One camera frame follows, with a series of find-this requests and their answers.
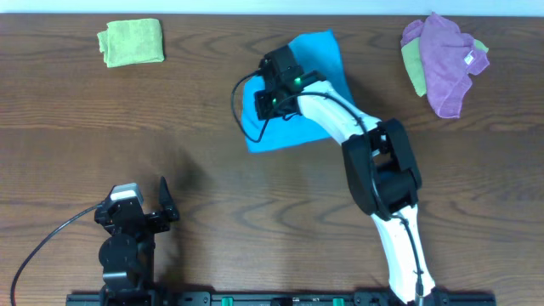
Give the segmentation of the blue microfiber cloth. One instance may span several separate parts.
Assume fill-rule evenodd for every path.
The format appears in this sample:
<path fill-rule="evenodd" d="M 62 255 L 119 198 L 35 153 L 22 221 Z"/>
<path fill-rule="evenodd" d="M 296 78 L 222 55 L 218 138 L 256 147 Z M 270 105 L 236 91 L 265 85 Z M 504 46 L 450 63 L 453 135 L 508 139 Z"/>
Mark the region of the blue microfiber cloth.
<path fill-rule="evenodd" d="M 354 101 L 345 77 L 340 48 L 331 30 L 301 34 L 288 46 L 304 71 L 323 73 L 340 95 L 349 102 Z M 249 152 L 264 153 L 330 137 L 320 125 L 302 116 L 295 116 L 289 121 L 272 119 L 262 132 L 264 122 L 258 119 L 254 98 L 254 94 L 262 89 L 264 80 L 260 76 L 250 78 L 243 87 L 242 126 L 249 137 L 261 139 L 258 143 L 249 139 L 246 141 Z"/>

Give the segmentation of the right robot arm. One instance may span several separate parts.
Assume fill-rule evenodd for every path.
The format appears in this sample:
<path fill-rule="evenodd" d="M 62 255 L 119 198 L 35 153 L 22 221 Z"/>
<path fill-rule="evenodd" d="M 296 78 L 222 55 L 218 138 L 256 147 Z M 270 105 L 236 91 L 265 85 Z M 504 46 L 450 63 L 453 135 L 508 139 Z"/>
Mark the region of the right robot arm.
<path fill-rule="evenodd" d="M 422 179 L 402 124 L 367 115 L 340 95 L 318 71 L 264 60 L 256 94 L 258 118 L 300 115 L 321 126 L 340 146 L 355 204 L 369 215 L 388 262 L 389 286 L 404 304 L 422 305 L 434 289 L 417 227 Z"/>

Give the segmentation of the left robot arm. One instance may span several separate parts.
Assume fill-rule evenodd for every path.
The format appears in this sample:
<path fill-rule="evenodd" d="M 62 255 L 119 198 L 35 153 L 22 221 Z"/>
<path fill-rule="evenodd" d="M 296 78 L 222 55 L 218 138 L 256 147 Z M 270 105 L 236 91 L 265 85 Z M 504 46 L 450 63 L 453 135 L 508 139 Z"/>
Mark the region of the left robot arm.
<path fill-rule="evenodd" d="M 99 249 L 103 280 L 113 292 L 142 292 L 154 286 L 155 235 L 179 221 L 179 211 L 160 179 L 161 209 L 145 213 L 136 183 L 114 186 L 94 213 L 94 221 L 110 234 Z"/>

